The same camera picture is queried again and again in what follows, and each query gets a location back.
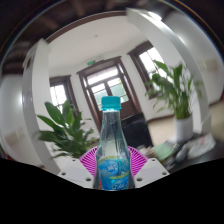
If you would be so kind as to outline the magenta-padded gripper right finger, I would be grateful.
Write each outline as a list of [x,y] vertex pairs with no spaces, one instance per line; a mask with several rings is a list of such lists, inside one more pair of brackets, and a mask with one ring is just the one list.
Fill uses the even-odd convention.
[[140,188],[169,175],[169,172],[156,158],[147,158],[139,150],[128,147],[130,151],[129,188]]

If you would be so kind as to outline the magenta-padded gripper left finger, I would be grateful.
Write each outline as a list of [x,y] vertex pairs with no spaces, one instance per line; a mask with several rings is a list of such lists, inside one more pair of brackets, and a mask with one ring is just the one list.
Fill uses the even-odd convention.
[[94,147],[79,159],[70,159],[58,176],[84,188],[98,189],[100,182],[97,176],[96,150]]

